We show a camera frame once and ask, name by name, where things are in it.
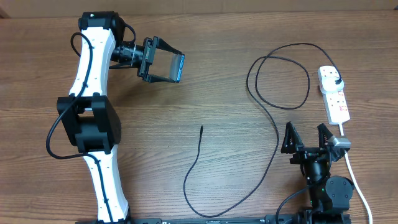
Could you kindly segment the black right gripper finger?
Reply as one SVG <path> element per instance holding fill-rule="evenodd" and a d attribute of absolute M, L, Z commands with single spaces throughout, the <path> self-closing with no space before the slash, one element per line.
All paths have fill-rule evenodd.
<path fill-rule="evenodd" d="M 319 139 L 319 147 L 326 148 L 328 146 L 329 139 L 333 136 L 330 130 L 324 123 L 321 123 L 317 126 L 318 129 L 318 139 Z"/>
<path fill-rule="evenodd" d="M 301 140 L 296 128 L 291 122 L 288 122 L 285 127 L 285 136 L 281 147 L 281 153 L 294 154 L 304 148 L 304 143 Z"/>

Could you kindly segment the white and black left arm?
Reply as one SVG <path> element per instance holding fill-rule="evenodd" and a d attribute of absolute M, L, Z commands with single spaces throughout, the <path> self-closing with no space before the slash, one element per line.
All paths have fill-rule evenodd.
<path fill-rule="evenodd" d="M 110 69 L 136 68 L 145 82 L 178 83 L 184 54 L 160 37 L 142 45 L 125 41 L 132 27 L 117 12 L 84 12 L 78 20 L 82 38 L 78 71 L 68 96 L 57 100 L 59 117 L 77 157 L 86 161 L 98 202 L 95 223 L 131 223 L 119 176 L 117 151 L 121 121 L 107 94 Z"/>

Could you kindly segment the blue smartphone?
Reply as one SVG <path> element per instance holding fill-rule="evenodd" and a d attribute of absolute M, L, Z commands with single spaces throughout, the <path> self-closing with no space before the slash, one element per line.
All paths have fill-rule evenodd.
<path fill-rule="evenodd" d="M 185 60 L 184 54 L 173 54 L 172 55 L 169 78 L 172 81 L 174 81 L 175 83 L 180 82 L 180 79 L 182 76 L 184 60 Z"/>

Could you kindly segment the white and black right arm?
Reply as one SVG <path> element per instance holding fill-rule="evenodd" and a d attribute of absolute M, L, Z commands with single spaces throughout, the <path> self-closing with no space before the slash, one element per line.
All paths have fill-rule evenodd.
<path fill-rule="evenodd" d="M 319 145 L 305 147 L 294 125 L 286 124 L 281 153 L 292 155 L 290 163 L 300 166 L 307 186 L 290 195 L 281 205 L 307 191 L 311 206 L 291 215 L 290 223 L 350 223 L 349 215 L 344 212 L 349 210 L 354 183 L 346 177 L 332 176 L 330 171 L 332 163 L 350 150 L 351 142 L 345 136 L 332 134 L 323 123 L 317 129 Z"/>

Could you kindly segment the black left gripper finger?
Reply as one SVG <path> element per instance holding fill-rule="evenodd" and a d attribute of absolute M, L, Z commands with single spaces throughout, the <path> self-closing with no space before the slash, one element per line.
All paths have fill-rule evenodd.
<path fill-rule="evenodd" d="M 180 75 L 174 76 L 174 77 L 160 77 L 157 75 L 148 75 L 147 82 L 149 83 L 155 83 L 155 82 L 169 82 L 169 83 L 179 83 L 180 82 Z"/>
<path fill-rule="evenodd" d="M 164 50 L 166 52 L 171 52 L 173 54 L 181 55 L 182 52 L 173 48 L 171 45 L 166 43 L 165 40 L 163 40 L 160 37 L 154 36 L 154 45 L 157 49 Z"/>

